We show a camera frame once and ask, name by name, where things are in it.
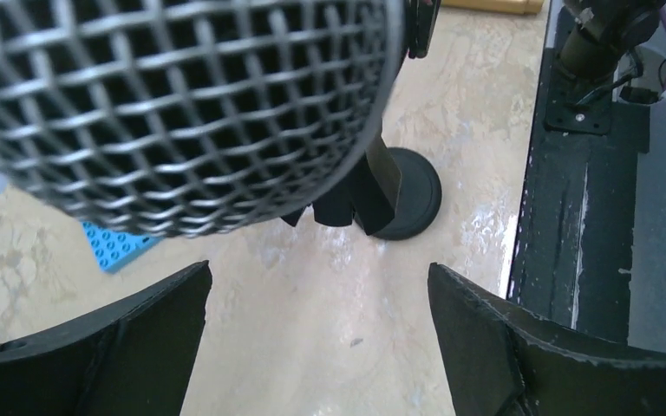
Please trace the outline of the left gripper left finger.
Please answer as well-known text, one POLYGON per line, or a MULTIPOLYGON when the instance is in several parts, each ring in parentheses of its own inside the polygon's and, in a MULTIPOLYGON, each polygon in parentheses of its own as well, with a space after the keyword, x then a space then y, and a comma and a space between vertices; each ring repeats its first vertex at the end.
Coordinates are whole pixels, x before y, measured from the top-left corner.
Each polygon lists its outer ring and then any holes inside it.
POLYGON ((131 296, 0 345, 0 415, 177 415, 212 287, 194 263, 131 296))

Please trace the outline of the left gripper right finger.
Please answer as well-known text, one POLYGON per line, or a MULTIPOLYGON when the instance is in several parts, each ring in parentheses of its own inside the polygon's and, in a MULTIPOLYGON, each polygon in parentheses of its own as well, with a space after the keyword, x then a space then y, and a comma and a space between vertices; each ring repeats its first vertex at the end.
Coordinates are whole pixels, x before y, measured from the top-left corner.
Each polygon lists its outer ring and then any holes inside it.
POLYGON ((564 327, 447 266, 428 297, 459 415, 666 415, 666 354, 564 327))

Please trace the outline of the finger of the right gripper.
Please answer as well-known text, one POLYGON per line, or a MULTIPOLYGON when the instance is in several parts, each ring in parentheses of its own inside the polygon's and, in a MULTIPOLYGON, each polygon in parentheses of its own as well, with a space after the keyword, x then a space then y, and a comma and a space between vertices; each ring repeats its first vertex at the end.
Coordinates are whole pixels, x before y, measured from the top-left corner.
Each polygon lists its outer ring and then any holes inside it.
POLYGON ((406 5, 406 51, 409 59, 427 56, 441 0, 410 0, 406 5))

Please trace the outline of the gold handheld microphone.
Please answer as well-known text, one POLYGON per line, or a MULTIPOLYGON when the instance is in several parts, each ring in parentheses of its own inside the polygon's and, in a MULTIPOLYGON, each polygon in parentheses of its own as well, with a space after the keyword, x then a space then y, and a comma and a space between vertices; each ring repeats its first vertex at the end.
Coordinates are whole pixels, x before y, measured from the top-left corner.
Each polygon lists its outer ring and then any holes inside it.
POLYGON ((441 4, 452 8, 492 11, 515 15, 537 15, 545 0, 442 0, 441 4))

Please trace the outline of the black stand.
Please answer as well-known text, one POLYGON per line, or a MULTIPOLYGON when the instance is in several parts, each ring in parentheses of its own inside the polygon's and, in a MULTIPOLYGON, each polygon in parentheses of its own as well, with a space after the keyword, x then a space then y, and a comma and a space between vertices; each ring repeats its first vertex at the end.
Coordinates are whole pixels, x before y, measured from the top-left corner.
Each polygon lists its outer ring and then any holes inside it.
POLYGON ((402 241, 423 233, 436 219, 442 201, 441 179, 422 154, 387 146, 382 130, 351 165, 314 187, 306 205, 280 217, 297 226, 307 208, 328 227, 358 226, 366 235, 402 241))

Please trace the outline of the black silver-grille microphone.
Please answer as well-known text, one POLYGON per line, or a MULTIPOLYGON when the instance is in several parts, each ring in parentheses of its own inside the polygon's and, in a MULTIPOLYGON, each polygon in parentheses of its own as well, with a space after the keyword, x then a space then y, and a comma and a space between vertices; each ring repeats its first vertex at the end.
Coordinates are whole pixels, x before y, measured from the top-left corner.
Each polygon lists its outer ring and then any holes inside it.
POLYGON ((404 26, 401 1, 0 1, 0 174, 137 235, 282 217, 375 138, 404 26))

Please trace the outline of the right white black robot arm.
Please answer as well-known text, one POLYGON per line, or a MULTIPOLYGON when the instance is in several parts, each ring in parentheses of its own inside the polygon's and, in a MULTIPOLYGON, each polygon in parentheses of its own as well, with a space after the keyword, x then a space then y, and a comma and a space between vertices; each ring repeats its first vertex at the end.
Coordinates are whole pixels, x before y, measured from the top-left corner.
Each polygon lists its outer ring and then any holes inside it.
MULTIPOLYGON (((575 26, 559 51, 561 69, 570 77, 603 81, 620 58, 656 32, 664 1, 563 1, 560 9, 575 26)), ((439 1, 405 3, 405 35, 411 58, 424 57, 430 46, 439 1)))

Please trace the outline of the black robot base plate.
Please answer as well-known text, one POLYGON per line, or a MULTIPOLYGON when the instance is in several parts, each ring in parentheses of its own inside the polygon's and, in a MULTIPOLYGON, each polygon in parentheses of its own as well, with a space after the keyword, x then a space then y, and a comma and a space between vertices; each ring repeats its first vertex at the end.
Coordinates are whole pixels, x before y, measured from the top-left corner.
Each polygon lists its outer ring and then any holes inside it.
POLYGON ((568 328, 624 343, 637 165, 650 144, 650 108, 564 70, 566 44, 587 49, 560 1, 551 4, 528 147, 507 300, 568 328))

